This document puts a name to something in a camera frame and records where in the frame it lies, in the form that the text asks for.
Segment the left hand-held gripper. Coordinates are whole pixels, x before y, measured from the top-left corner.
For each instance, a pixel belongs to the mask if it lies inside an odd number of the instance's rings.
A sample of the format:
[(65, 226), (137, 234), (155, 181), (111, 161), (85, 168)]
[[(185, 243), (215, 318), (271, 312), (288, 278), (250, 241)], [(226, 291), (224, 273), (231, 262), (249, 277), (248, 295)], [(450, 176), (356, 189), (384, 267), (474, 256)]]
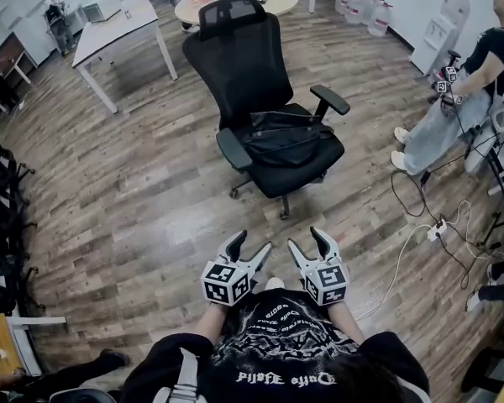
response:
[(201, 275), (202, 292), (206, 300), (234, 306), (257, 285), (255, 275), (265, 265), (273, 244), (267, 242), (249, 259), (239, 259), (246, 238), (246, 230), (233, 234), (218, 247), (216, 259), (207, 262)]

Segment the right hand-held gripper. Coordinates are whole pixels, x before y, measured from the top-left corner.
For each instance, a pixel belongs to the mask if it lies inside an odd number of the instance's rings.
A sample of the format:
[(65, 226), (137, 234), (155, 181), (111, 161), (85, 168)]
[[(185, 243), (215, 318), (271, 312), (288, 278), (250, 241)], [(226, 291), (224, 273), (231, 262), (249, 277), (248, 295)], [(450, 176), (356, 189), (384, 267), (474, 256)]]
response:
[(291, 257), (304, 278), (305, 291), (318, 306), (329, 306), (343, 301), (348, 288), (348, 273), (339, 263), (341, 262), (339, 246), (322, 229), (311, 226), (310, 232), (316, 241), (320, 256), (327, 262), (319, 263), (318, 258), (308, 258), (293, 239), (287, 240)]

